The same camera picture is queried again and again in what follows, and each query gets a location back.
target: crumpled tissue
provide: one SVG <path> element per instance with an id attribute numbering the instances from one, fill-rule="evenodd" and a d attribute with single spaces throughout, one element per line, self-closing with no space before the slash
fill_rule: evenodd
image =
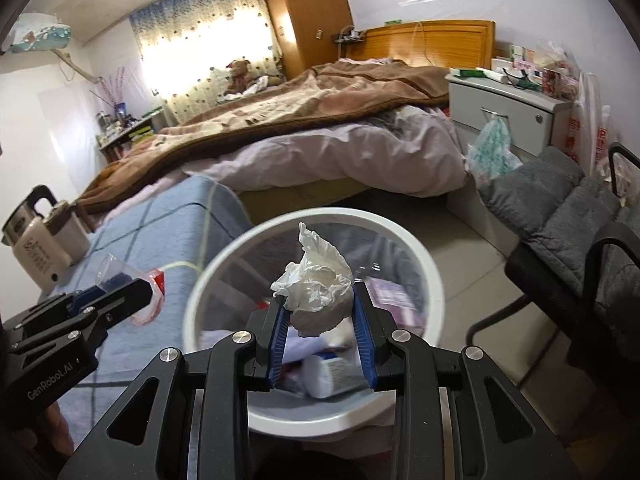
<path id="1" fill-rule="evenodd" d="M 351 315 L 353 274 L 338 249 L 303 222 L 298 239 L 305 254 L 300 263 L 287 264 L 271 290 L 287 298 L 284 307 L 299 336 L 317 337 Z"/>

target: teddy bear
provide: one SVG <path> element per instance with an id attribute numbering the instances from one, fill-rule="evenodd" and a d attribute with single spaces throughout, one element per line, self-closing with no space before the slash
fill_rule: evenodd
<path id="1" fill-rule="evenodd" d="M 250 73 L 249 65 L 250 61 L 246 59 L 236 59 L 229 63 L 226 67 L 231 69 L 231 81 L 226 86 L 225 95 L 228 94 L 241 94 L 251 86 L 255 85 L 259 79 L 259 75 L 256 73 Z M 274 76 L 268 76 L 267 86 L 277 86 L 282 84 L 282 79 Z"/>
<path id="2" fill-rule="evenodd" d="M 247 83 L 253 79 L 249 76 L 249 64 L 246 59 L 235 59 L 226 66 L 231 69 L 231 81 L 226 86 L 225 95 L 241 94 L 246 90 Z"/>

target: wall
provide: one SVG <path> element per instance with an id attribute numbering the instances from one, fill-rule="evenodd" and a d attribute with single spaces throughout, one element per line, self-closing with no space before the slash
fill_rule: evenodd
<path id="1" fill-rule="evenodd" d="M 79 49 L 73 58 L 86 63 Z M 0 222 L 37 184 L 49 186 L 57 199 L 74 200 L 74 187 L 65 165 L 59 158 L 49 135 L 49 122 L 42 112 L 38 94 L 64 88 L 66 82 L 58 64 L 45 56 L 31 58 L 35 66 L 11 70 L 12 64 L 24 66 L 31 53 L 0 58 Z M 7 319 L 34 305 L 40 289 L 14 258 L 9 247 L 0 245 L 0 314 Z"/>
<path id="2" fill-rule="evenodd" d="M 386 20 L 494 20 L 499 41 L 535 48 L 554 40 L 574 54 L 581 69 L 600 80 L 623 142 L 640 153 L 640 52 L 607 0 L 349 0 L 357 29 Z"/>
<path id="3" fill-rule="evenodd" d="M 139 118 L 160 104 L 146 84 L 140 51 L 128 18 L 93 38 L 84 46 L 84 51 L 96 76 L 107 80 L 110 75 L 115 78 L 118 67 L 125 67 L 124 101 L 127 111 L 134 117 Z M 98 110 L 113 114 L 112 110 L 106 109 L 105 103 L 98 102 L 96 105 Z"/>

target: nightstand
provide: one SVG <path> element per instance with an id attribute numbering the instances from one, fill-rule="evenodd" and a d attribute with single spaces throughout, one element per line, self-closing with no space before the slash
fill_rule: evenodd
<path id="1" fill-rule="evenodd" d="M 520 90 L 484 78 L 448 75 L 449 107 L 463 153 L 476 142 L 492 112 L 506 121 L 511 132 L 511 151 L 526 162 L 549 144 L 564 145 L 571 119 L 572 102 L 549 98 L 539 92 Z M 518 237 L 484 207 L 471 176 L 459 190 L 447 196 L 447 209 L 482 238 L 508 256 Z"/>

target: kettle handle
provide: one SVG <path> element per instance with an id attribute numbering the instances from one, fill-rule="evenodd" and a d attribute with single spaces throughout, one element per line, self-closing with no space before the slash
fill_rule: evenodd
<path id="1" fill-rule="evenodd" d="M 58 203 L 51 190 L 44 184 L 39 184 L 38 186 L 34 187 L 24 201 L 29 205 L 31 209 L 36 211 L 36 204 L 43 198 L 51 204 L 51 207 L 55 206 Z"/>

